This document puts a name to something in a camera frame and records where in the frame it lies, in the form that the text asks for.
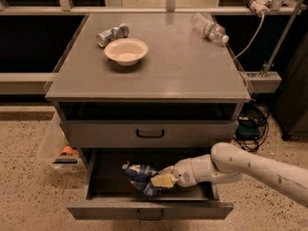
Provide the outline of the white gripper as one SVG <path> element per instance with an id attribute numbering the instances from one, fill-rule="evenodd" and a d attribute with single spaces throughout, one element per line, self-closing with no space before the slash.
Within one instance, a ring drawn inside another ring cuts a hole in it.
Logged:
<path id="1" fill-rule="evenodd" d="M 195 186 L 196 180 L 191 159 L 181 160 L 174 166 L 162 169 L 160 175 L 152 177 L 150 181 L 154 187 L 168 189 L 173 188 L 175 184 L 184 188 Z"/>

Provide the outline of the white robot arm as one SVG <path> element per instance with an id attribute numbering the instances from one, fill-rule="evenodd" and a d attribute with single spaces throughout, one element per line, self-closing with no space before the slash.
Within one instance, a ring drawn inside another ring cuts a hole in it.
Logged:
<path id="1" fill-rule="evenodd" d="M 308 207 L 308 170 L 248 153 L 227 142 L 213 145 L 210 154 L 188 158 L 162 169 L 150 182 L 154 187 L 191 187 L 202 182 L 233 183 L 241 174 L 257 179 Z"/>

